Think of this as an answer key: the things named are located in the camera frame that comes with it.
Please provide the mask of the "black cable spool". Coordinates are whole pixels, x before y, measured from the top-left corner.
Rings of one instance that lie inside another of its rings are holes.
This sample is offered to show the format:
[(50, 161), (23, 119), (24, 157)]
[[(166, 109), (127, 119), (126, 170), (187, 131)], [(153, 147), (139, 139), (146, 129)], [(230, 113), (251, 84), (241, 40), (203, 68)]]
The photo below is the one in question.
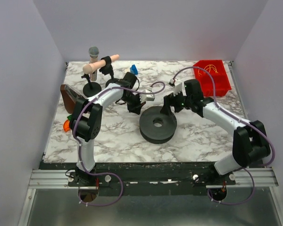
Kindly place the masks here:
[(175, 134), (177, 119), (172, 113), (167, 116), (160, 113), (161, 106), (153, 106), (145, 110), (139, 119), (142, 137), (152, 144), (164, 144)]

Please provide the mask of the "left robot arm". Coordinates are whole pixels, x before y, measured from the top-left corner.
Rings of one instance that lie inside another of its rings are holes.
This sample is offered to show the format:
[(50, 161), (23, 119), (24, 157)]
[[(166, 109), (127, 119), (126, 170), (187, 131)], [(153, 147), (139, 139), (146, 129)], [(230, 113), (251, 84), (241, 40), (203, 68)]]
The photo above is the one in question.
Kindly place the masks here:
[(137, 77), (126, 73), (122, 79), (111, 82), (98, 94), (89, 98), (79, 98), (76, 101), (70, 120), (73, 137), (78, 144), (78, 160), (75, 175), (80, 179), (90, 180), (92, 177), (101, 176), (103, 173), (92, 172), (95, 167), (94, 140), (100, 132), (103, 111), (118, 100), (127, 105), (127, 110), (136, 115), (141, 114), (141, 109), (146, 101), (142, 100), (144, 92), (133, 90)]

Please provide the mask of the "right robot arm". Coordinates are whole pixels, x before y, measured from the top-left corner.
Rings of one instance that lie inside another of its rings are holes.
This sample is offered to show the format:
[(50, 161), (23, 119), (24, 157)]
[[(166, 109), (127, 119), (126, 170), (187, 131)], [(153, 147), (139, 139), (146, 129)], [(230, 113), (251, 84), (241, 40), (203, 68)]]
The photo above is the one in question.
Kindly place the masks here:
[(176, 84), (174, 91), (164, 96), (161, 113), (171, 115), (172, 107), (176, 113), (183, 109), (192, 110), (233, 137), (232, 153), (214, 163), (212, 174), (225, 175), (260, 161), (271, 153), (262, 122), (241, 119), (218, 105), (213, 98), (204, 97), (196, 79)]

